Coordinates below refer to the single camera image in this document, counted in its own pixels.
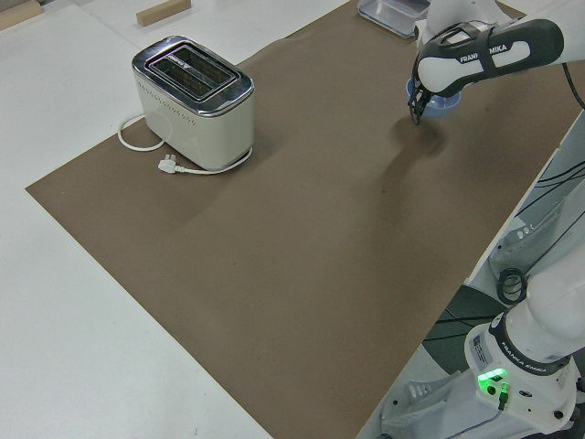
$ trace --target brown paper sheet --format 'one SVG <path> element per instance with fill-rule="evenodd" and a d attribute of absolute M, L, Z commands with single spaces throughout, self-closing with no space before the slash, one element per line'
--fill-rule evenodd
<path fill-rule="evenodd" d="M 113 136 L 27 190 L 275 438 L 353 438 L 579 112 L 551 67 L 414 127 L 414 56 L 349 3 L 241 66 L 241 168 Z"/>

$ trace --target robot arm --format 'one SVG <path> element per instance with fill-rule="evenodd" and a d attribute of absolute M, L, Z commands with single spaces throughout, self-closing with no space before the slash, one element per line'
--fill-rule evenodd
<path fill-rule="evenodd" d="M 409 105 L 419 116 L 432 95 L 515 71 L 585 59 L 585 2 L 550 2 L 513 20 L 495 0 L 433 0 L 417 23 L 419 56 Z"/>

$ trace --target clear plastic container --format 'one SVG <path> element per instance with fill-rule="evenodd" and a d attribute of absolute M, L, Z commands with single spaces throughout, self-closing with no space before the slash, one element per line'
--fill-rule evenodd
<path fill-rule="evenodd" d="M 427 16 L 427 0 L 359 0 L 357 10 L 401 37 L 414 36 L 414 23 Z"/>

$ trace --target green light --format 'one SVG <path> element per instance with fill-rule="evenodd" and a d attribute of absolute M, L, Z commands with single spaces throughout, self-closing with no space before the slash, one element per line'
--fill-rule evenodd
<path fill-rule="evenodd" d="M 480 389 L 482 391 L 487 392 L 487 387 L 490 384 L 490 382 L 501 380 L 505 375 L 507 375 L 507 373 L 508 372 L 506 369 L 498 368 L 478 375 L 477 382 L 479 384 Z"/>

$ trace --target white cable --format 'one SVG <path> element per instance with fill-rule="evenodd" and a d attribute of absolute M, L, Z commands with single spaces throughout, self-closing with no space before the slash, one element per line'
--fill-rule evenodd
<path fill-rule="evenodd" d="M 165 158 L 163 160 L 161 160 L 160 163 L 158 164 L 158 168 L 161 171 L 164 171 L 168 174 L 174 174 L 175 172 L 184 172 L 186 174 L 199 174 L 201 176 L 214 176 L 215 174 L 221 174 L 222 172 L 227 172 L 230 169 L 233 169 L 234 167 L 241 165 L 246 160 L 248 160 L 251 155 L 252 155 L 252 148 L 250 148 L 248 150 L 248 153 L 245 156 L 243 156 L 240 160 L 232 163 L 228 167 L 224 167 L 223 169 L 220 169 L 219 171 L 206 171 L 203 169 L 189 169 L 189 168 L 186 168 L 184 166 L 178 166 L 176 164 L 175 155 L 167 154 L 167 155 L 165 155 Z"/>
<path fill-rule="evenodd" d="M 143 153 L 147 153 L 149 151 L 154 151 L 155 149 L 160 148 L 165 143 L 165 141 L 161 140 L 158 144 L 156 144 L 154 146 L 146 146 L 146 148 L 141 148 L 139 146 L 130 145 L 122 138 L 122 130 L 124 128 L 126 128 L 128 125 L 131 125 L 136 121 L 139 121 L 143 117 L 144 117 L 144 114 L 140 114 L 139 116 L 133 117 L 132 119 L 129 119 L 126 122 L 122 123 L 122 125 L 120 125 L 120 128 L 118 128 L 118 140 L 120 140 L 120 143 L 122 145 L 126 146 L 128 149 L 132 149 L 133 151 L 141 151 Z"/>

